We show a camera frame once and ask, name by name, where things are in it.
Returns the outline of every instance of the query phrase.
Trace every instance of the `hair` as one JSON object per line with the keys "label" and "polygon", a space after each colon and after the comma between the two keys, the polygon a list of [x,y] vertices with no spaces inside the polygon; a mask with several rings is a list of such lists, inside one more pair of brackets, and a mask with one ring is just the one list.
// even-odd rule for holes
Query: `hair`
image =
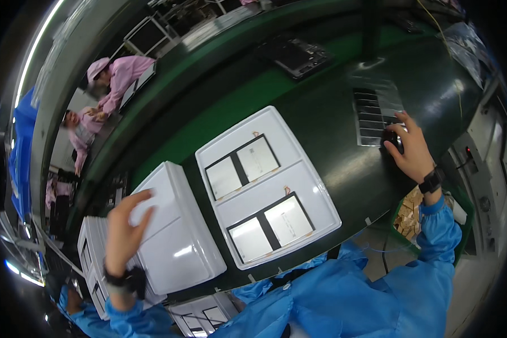
{"label": "hair", "polygon": [[109,65],[110,63],[108,63],[104,69],[102,69],[95,77],[94,77],[94,81],[98,80],[99,77],[101,76],[101,73],[103,73],[104,71],[108,71],[109,70]]}
{"label": "hair", "polygon": [[61,128],[66,128],[66,116],[71,112],[70,109],[66,109],[66,114],[64,114],[64,119],[62,120],[62,122],[60,123],[60,127]]}

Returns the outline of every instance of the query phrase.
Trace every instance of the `workbench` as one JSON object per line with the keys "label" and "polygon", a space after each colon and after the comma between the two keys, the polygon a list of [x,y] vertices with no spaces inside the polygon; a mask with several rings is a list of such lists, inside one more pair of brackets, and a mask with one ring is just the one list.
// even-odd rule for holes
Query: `workbench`
{"label": "workbench", "polygon": [[[134,188],[162,161],[171,161],[184,168],[228,268],[213,280],[169,294],[170,302],[230,290],[296,267],[386,215],[414,187],[415,184],[379,148],[357,145],[348,77],[361,64],[358,59],[361,33],[350,28],[353,20],[356,17],[350,16],[346,23],[332,18],[296,30],[299,37],[318,42],[335,55],[335,63],[330,68],[299,83],[256,59],[251,50],[228,59],[217,71],[205,75],[156,114],[150,125],[145,125],[121,153],[112,169],[102,176],[104,179],[85,183],[95,191],[95,187],[105,184],[106,178],[129,170]],[[404,108],[423,129],[430,152],[437,160],[466,130],[481,90],[468,73],[449,58],[442,41],[433,36],[435,31],[424,28],[422,35],[408,35],[393,26],[383,26],[380,59],[369,71],[385,74],[398,87]],[[460,99],[455,83],[460,87]],[[194,152],[267,105],[278,109],[309,156],[331,195],[342,226],[302,249],[242,271],[235,266],[225,244]],[[127,130],[125,121],[126,118],[119,125],[120,130]],[[90,168],[92,170],[99,169],[95,166]],[[95,176],[89,172],[88,177]],[[83,204],[104,198],[100,189],[100,193],[96,192]]]}

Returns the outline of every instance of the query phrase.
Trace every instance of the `fluorescent light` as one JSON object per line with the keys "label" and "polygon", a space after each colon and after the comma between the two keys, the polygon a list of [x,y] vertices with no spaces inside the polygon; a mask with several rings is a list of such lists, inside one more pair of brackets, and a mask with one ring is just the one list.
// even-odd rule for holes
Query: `fluorescent light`
{"label": "fluorescent light", "polygon": [[32,277],[29,277],[29,276],[27,276],[27,275],[25,275],[25,274],[23,274],[23,273],[20,273],[20,276],[21,276],[22,278],[26,279],[27,281],[34,283],[35,285],[39,285],[39,286],[41,286],[41,287],[44,287],[44,286],[45,286],[45,284],[41,283],[40,281],[36,281],[36,280],[35,280],[35,279],[33,279]]}
{"label": "fluorescent light", "polygon": [[189,254],[190,252],[191,252],[191,246],[186,247],[186,248],[180,250],[179,252],[175,253],[173,256],[174,257],[180,257],[182,255]]}
{"label": "fluorescent light", "polygon": [[14,267],[13,265],[11,265],[11,263],[10,263],[10,262],[6,261],[6,265],[7,265],[7,267],[8,267],[11,271],[13,271],[15,274],[17,274],[17,275],[19,274],[19,269],[17,269],[17,268],[16,268],[16,267]]}
{"label": "fluorescent light", "polygon": [[43,23],[43,26],[41,26],[41,30],[39,31],[38,35],[35,37],[34,44],[32,45],[32,49],[30,50],[30,53],[28,53],[28,58],[26,59],[26,63],[24,64],[23,73],[20,76],[19,88],[17,89],[17,98],[15,99],[15,108],[19,105],[20,95],[21,95],[21,91],[23,89],[23,84],[24,84],[24,79],[26,78],[28,66],[30,66],[30,62],[32,61],[32,57],[34,56],[35,49],[39,44],[39,40],[43,36],[43,33],[47,29],[47,26],[49,25],[49,23],[51,22],[52,17],[54,17],[54,14],[56,14],[56,11],[58,10],[58,8],[61,6],[61,4],[63,2],[64,2],[64,0],[58,0],[56,5],[54,5],[54,8],[52,9],[52,11],[49,13],[47,19],[45,19],[45,22]]}

